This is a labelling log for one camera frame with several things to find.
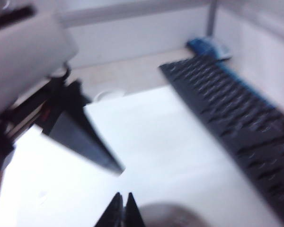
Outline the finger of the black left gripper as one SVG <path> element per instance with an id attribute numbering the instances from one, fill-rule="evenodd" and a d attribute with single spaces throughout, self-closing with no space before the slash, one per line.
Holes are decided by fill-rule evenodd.
<path id="1" fill-rule="evenodd" d="M 81 83 L 72 82 L 59 100 L 62 111 L 48 136 L 97 165 L 120 175 L 122 164 L 112 155 L 85 115 Z"/>

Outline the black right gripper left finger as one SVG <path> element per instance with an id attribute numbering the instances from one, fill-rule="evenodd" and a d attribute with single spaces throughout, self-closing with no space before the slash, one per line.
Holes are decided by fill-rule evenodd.
<path id="1" fill-rule="evenodd" d="M 117 192 L 105 211 L 95 224 L 95 227 L 120 227 L 123 212 L 123 198 Z"/>

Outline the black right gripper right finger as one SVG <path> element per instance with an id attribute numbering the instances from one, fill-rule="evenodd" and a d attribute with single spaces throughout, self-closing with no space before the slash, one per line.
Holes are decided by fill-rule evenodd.
<path id="1" fill-rule="evenodd" d="M 125 226 L 145 227 L 145 223 L 131 192 L 128 194 L 128 199 L 125 207 Z"/>

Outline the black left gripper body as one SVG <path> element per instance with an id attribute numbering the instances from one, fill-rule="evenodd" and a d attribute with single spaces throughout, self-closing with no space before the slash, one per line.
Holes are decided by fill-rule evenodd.
<path id="1" fill-rule="evenodd" d="M 65 91 L 65 79 L 52 78 L 22 104 L 0 117 L 0 171 L 12 159 L 13 142 L 33 124 L 43 128 L 43 134 L 69 146 L 69 116 L 60 111 Z"/>

